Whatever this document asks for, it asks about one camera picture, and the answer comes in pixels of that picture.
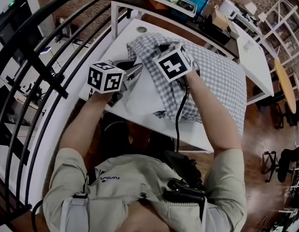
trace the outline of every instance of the black chair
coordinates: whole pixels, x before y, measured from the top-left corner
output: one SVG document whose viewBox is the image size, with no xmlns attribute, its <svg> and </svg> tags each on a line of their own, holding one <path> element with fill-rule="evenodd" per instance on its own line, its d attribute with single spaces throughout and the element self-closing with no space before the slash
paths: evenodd
<svg viewBox="0 0 299 232">
<path fill-rule="evenodd" d="M 279 182 L 283 183 L 286 180 L 287 174 L 292 174 L 294 172 L 294 170 L 289 169 L 289 164 L 299 160 L 299 147 L 294 150 L 283 150 L 279 161 L 276 157 L 276 151 L 272 151 L 271 153 L 266 151 L 264 155 L 269 155 L 271 161 L 269 169 L 261 172 L 262 174 L 270 172 L 270 177 L 266 180 L 266 183 L 270 182 L 274 172 L 277 172 Z"/>
<path fill-rule="evenodd" d="M 297 122 L 299 121 L 299 100 L 296 101 L 297 111 L 296 111 L 295 114 L 293 114 L 290 111 L 287 102 L 285 102 L 285 105 L 284 105 L 285 106 L 285 113 L 282 112 L 282 110 L 281 110 L 278 103 L 276 103 L 275 106 L 278 109 L 278 117 L 280 119 L 279 125 L 275 126 L 276 129 L 284 128 L 284 117 L 286 117 L 286 120 L 287 120 L 287 122 L 290 126 L 296 126 L 297 125 Z"/>
</svg>

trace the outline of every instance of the black railing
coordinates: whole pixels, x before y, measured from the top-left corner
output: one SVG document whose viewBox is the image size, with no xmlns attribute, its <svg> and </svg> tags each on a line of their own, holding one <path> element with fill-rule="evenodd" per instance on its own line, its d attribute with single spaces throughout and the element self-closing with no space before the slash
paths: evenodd
<svg viewBox="0 0 299 232">
<path fill-rule="evenodd" d="M 20 50 L 25 58 L 27 59 L 27 62 L 22 66 L 20 69 L 20 72 L 17 74 L 17 77 L 14 79 L 14 85 L 12 86 L 5 103 L 3 105 L 3 108 L 0 113 L 0 130 L 2 129 L 3 125 L 3 118 L 7 114 L 8 110 L 10 109 L 11 101 L 13 100 L 13 97 L 16 93 L 16 91 L 19 89 L 19 85 L 21 84 L 22 80 L 24 79 L 26 73 L 32 66 L 38 73 L 39 77 L 37 80 L 35 80 L 35 84 L 33 85 L 30 93 L 28 94 L 26 101 L 24 102 L 22 109 L 18 115 L 17 122 L 15 124 L 14 131 L 12 133 L 12 137 L 9 144 L 8 154 L 7 154 L 7 160 L 6 160 L 6 168 L 5 168 L 5 178 L 4 181 L 0 179 L 0 225 L 22 215 L 23 213 L 27 212 L 31 209 L 31 204 L 29 204 L 29 190 L 30 190 L 30 182 L 32 177 L 32 171 L 35 164 L 36 156 L 40 147 L 40 143 L 42 141 L 42 138 L 44 136 L 44 132 L 48 126 L 48 123 L 53 115 L 53 112 L 55 111 L 55 108 L 61 98 L 67 98 L 68 93 L 66 91 L 68 85 L 70 84 L 71 80 L 75 76 L 75 74 L 78 72 L 78 70 L 81 68 L 81 66 L 84 64 L 86 59 L 90 56 L 90 54 L 94 51 L 94 49 L 99 45 L 99 43 L 106 37 L 107 34 L 110 33 L 111 29 L 108 29 L 103 33 L 103 35 L 100 35 L 99 39 L 93 43 L 91 48 L 87 51 L 87 53 L 82 57 L 82 59 L 79 61 L 78 65 L 74 68 L 72 74 L 67 77 L 67 80 L 65 81 L 64 85 L 61 86 L 60 79 L 63 77 L 64 72 L 69 67 L 69 65 L 72 63 L 72 61 L 75 59 L 75 57 L 80 53 L 80 51 L 88 44 L 93 37 L 110 21 L 110 17 L 108 17 L 105 21 L 103 21 L 98 28 L 94 30 L 94 32 L 83 41 L 83 43 L 70 55 L 68 60 L 65 62 L 64 66 L 61 68 L 59 73 L 56 74 L 56 76 L 52 76 L 50 73 L 51 67 L 53 64 L 57 61 L 58 57 L 65 51 L 65 49 L 80 35 L 81 32 L 83 32 L 94 20 L 96 20 L 98 17 L 100 17 L 103 13 L 108 11 L 110 9 L 110 5 L 102 8 L 95 16 L 93 16 L 88 22 L 84 23 L 66 42 L 60 47 L 60 49 L 55 53 L 55 55 L 52 57 L 52 59 L 44 65 L 42 61 L 39 58 L 39 53 L 41 50 L 43 50 L 48 44 L 55 38 L 55 36 L 61 32 L 63 28 L 65 28 L 69 23 L 72 22 L 77 16 L 82 14 L 85 10 L 87 10 L 89 7 L 94 5 L 100 0 L 93 0 L 80 9 L 78 9 L 76 12 L 74 12 L 72 15 L 70 15 L 62 24 L 60 24 L 48 37 L 44 38 L 43 41 L 39 44 L 37 49 L 33 49 L 30 44 L 28 43 L 27 36 L 30 34 L 30 29 L 32 27 L 38 26 L 43 20 L 45 20 L 49 15 L 51 15 L 56 9 L 64 5 L 66 2 L 70 0 L 52 0 L 49 4 L 46 6 L 40 8 L 37 12 L 35 12 L 26 22 L 24 22 L 23 25 L 21 25 L 17 31 L 14 33 L 12 38 L 6 43 L 6 45 L 2 48 L 0 51 L 0 75 L 2 74 L 4 68 L 6 67 L 8 61 L 13 56 L 16 50 Z M 30 102 L 32 101 L 33 97 L 36 96 L 39 85 L 41 82 L 45 80 L 49 83 L 50 87 L 48 88 L 47 92 L 43 96 L 41 102 L 39 103 L 38 109 L 34 115 L 34 118 L 31 121 L 31 125 L 26 137 L 26 140 L 24 142 L 24 145 L 21 149 L 21 156 L 20 156 L 20 162 L 18 166 L 18 172 L 17 172 L 17 180 L 16 180 L 16 192 L 15 195 L 9 190 L 9 184 L 10 184 L 10 169 L 11 169 L 11 162 L 12 162 L 12 154 L 13 149 L 15 147 L 15 141 L 17 139 L 17 135 L 21 126 L 21 123 L 24 119 L 25 113 L 28 110 L 28 107 L 30 105 Z M 25 160 L 25 153 L 29 146 L 29 142 L 31 139 L 31 136 L 33 134 L 34 128 L 37 125 L 38 119 L 44 109 L 44 106 L 46 104 L 47 99 L 49 98 L 52 91 L 55 90 L 58 92 L 58 95 L 52 104 L 51 108 L 49 109 L 49 112 L 44 120 L 44 123 L 42 125 L 42 129 L 40 131 L 40 134 L 38 136 L 38 139 L 36 141 L 36 145 L 34 147 L 34 150 L 32 152 L 32 158 L 29 162 L 29 170 L 28 170 L 28 176 L 27 176 L 27 182 L 26 182 L 26 188 L 25 188 L 25 202 L 22 203 L 20 200 L 20 187 L 21 187 L 21 181 L 22 181 L 22 172 L 23 172 L 23 166 L 24 166 L 24 160 Z"/>
</svg>

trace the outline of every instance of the gray shirt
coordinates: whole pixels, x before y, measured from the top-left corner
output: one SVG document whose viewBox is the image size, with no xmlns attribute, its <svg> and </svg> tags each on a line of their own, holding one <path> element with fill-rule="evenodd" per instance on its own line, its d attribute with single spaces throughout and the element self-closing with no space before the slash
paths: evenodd
<svg viewBox="0 0 299 232">
<path fill-rule="evenodd" d="M 83 190 L 89 198 L 89 230 L 95 232 L 116 231 L 128 216 L 129 204 L 142 198 L 141 190 L 159 216 L 177 232 L 239 232 L 246 220 L 244 161 L 238 149 L 226 150 L 215 158 L 205 178 L 207 200 L 201 211 L 196 203 L 169 203 L 163 199 L 168 181 L 181 178 L 157 159 L 143 155 L 110 158 L 96 167 L 97 180 L 90 186 L 86 172 L 77 151 L 59 151 L 43 203 L 52 232 L 59 231 L 63 201 Z"/>
</svg>

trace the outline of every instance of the black device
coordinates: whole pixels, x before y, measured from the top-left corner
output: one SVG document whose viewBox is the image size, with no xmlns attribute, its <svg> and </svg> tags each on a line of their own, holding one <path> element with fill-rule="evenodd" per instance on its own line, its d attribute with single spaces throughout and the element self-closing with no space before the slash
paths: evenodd
<svg viewBox="0 0 299 232">
<path fill-rule="evenodd" d="M 209 15 L 201 24 L 200 28 L 204 31 L 208 36 L 215 39 L 219 43 L 225 45 L 231 39 L 230 34 L 221 30 L 219 27 L 212 23 L 212 16 Z"/>
<path fill-rule="evenodd" d="M 175 151 L 166 150 L 164 157 L 168 165 L 182 178 L 172 178 L 168 182 L 171 191 L 165 190 L 163 198 L 173 203 L 197 203 L 202 219 L 205 191 L 202 185 L 201 173 L 196 168 L 196 161 Z"/>
<path fill-rule="evenodd" d="M 0 14 L 0 42 L 5 45 L 16 32 L 16 30 L 32 16 L 27 0 L 14 0 L 8 5 L 6 11 Z M 33 48 L 42 40 L 39 28 L 32 27 L 27 40 Z M 14 60 L 22 65 L 25 61 L 23 53 L 17 49 L 13 55 Z"/>
<path fill-rule="evenodd" d="M 182 7 L 183 9 L 185 10 L 188 10 L 188 11 L 193 11 L 194 10 L 194 6 L 192 6 L 191 4 L 183 1 L 183 0 L 178 0 L 177 1 L 177 5 L 179 7 Z"/>
</svg>

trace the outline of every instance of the jacket logo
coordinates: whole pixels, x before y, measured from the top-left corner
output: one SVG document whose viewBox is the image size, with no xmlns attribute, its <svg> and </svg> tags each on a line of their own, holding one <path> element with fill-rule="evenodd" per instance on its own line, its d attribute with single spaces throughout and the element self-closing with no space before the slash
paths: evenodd
<svg viewBox="0 0 299 232">
<path fill-rule="evenodd" d="M 119 177 L 100 177 L 100 179 L 102 182 L 105 182 L 107 180 L 112 180 L 112 179 L 119 180 L 120 178 Z"/>
</svg>

